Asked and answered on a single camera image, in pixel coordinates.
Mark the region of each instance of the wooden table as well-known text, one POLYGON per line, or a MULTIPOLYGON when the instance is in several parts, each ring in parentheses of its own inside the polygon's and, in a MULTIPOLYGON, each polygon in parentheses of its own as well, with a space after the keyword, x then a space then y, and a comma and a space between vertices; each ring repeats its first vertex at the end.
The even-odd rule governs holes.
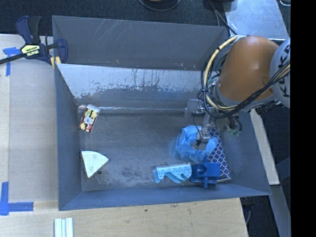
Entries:
MULTIPOLYGON (((20 36, 0 35, 0 59, 6 57, 2 53, 4 48, 13 46, 20 48, 22 45, 23 39, 20 36)), ((12 73, 19 66, 41 66, 41 64, 42 66, 45 65, 45 63, 39 61, 20 59, 11 63, 12 73)), ((28 162, 29 157, 32 157, 32 162, 36 164, 41 162, 40 164, 50 164, 51 166, 52 163, 45 162, 42 158, 41 160, 34 159, 39 157, 37 156, 38 154, 32 155, 28 151, 25 151, 19 159, 17 155, 10 155, 10 152, 13 151, 13 148, 10 148, 9 140, 10 76, 6 76, 5 71, 6 64, 0 65, 0 183, 15 180, 15 175, 22 174, 24 178, 28 178, 28 187, 31 188, 28 191, 9 189, 9 192, 14 192, 14 194, 9 196, 9 201, 11 199, 12 201, 10 202, 17 202, 24 195, 26 196, 26 200, 28 196, 37 196, 38 199, 34 200, 34 210, 32 212, 10 212, 8 216, 0 216, 0 236, 52 237, 54 234, 54 219, 67 217, 73 218, 74 236, 76 237, 248 236, 239 198, 177 204, 59 211, 56 199, 57 192, 52 192, 57 189, 54 178, 49 182, 44 182, 43 178, 45 174, 43 174, 43 168, 39 168, 39 171, 34 174, 34 170, 32 170, 29 164, 24 164, 20 171, 12 169, 13 166, 9 165, 10 162, 15 164, 14 158, 23 163, 23 161, 28 162)), ((262 154, 264 154, 263 160, 267 169, 269 183, 277 184, 277 173, 269 144, 267 144, 268 141, 261 123, 262 121, 255 113, 252 113, 251 117, 256 135, 260 139, 259 147, 262 154)), ((26 127, 21 124, 21 129, 26 129, 26 127)), ((36 142, 29 143, 26 147, 34 146, 34 143, 36 142)), ((55 165, 57 165, 56 162, 47 171, 57 175, 55 165)))

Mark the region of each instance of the blue clamp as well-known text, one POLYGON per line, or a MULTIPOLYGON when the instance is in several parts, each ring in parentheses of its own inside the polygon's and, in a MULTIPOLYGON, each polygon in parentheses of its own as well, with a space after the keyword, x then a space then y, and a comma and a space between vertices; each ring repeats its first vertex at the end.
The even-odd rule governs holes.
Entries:
POLYGON ((26 58, 44 61, 53 65, 51 61, 52 56, 49 54, 49 50, 53 48, 58 48, 60 62, 66 62, 68 49, 65 39, 57 39, 56 43, 50 45, 47 43, 47 38, 45 44, 40 42, 40 37, 38 36, 38 24, 40 19, 41 17, 24 16, 16 22, 16 29, 18 34, 24 39, 25 45, 20 48, 20 53, 0 60, 0 64, 26 58))
POLYGON ((33 202, 8 202, 9 182, 2 183, 0 197, 0 216, 7 216, 9 212, 33 211, 33 202))
POLYGON ((218 162, 208 162, 205 156, 204 162, 192 165, 191 182, 203 183, 204 188, 207 188, 208 184, 215 185, 221 175, 220 166, 218 162))

